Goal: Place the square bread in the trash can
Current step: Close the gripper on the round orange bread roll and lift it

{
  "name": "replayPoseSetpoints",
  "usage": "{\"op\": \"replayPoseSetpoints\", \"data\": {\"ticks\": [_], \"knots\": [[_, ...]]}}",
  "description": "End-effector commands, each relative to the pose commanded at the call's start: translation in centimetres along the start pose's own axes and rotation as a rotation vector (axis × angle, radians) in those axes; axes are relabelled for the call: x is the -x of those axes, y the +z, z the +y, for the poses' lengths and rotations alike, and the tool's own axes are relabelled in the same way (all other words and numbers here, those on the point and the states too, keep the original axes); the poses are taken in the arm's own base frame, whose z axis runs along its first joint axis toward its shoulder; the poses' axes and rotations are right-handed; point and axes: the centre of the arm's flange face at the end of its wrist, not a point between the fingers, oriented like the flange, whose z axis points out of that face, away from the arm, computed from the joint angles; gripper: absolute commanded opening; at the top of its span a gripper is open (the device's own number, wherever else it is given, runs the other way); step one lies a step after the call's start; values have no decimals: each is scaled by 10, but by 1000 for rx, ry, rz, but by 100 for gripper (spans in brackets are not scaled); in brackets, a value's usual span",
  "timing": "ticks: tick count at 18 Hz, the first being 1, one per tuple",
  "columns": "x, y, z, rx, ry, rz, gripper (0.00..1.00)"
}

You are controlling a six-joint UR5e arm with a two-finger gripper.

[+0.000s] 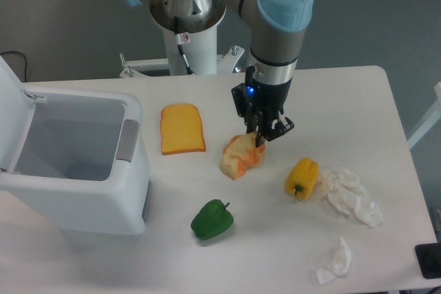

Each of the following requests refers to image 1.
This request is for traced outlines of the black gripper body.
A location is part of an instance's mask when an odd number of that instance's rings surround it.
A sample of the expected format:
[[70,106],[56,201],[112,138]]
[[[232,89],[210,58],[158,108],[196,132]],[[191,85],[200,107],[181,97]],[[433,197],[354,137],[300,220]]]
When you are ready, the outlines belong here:
[[258,74],[255,65],[245,70],[245,81],[232,88],[232,97],[239,117],[244,124],[251,125],[260,110],[269,110],[276,118],[284,113],[284,104],[287,99],[292,79],[278,85],[270,85],[257,81],[254,74]]

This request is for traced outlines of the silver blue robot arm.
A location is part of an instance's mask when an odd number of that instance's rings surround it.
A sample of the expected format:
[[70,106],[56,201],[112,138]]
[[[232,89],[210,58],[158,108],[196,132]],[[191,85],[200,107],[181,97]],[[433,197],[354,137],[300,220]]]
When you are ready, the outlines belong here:
[[251,29],[245,80],[232,90],[238,115],[262,145],[293,129],[284,104],[314,0],[128,0],[162,29],[171,75],[215,74],[217,27],[233,10]]

